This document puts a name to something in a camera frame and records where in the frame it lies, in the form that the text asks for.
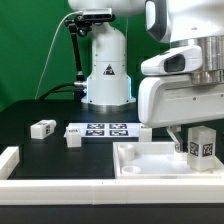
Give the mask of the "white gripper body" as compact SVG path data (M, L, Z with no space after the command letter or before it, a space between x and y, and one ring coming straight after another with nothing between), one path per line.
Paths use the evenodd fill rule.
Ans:
M145 60L141 71L146 78L138 92L140 122L158 128L224 118L224 83L193 84L192 73L202 63L197 45Z

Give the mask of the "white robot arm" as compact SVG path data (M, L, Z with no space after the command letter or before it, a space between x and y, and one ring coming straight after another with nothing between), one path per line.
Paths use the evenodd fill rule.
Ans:
M106 9L145 14L146 31L170 48L141 64L139 120L150 128L224 118L224 0L68 0L85 17Z

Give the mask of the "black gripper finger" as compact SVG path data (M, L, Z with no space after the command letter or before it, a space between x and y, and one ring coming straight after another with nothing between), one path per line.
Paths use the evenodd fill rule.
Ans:
M178 153L182 153L183 149L183 140L180 136L181 127L180 126L169 126L166 128L167 133L175 143L175 151Z

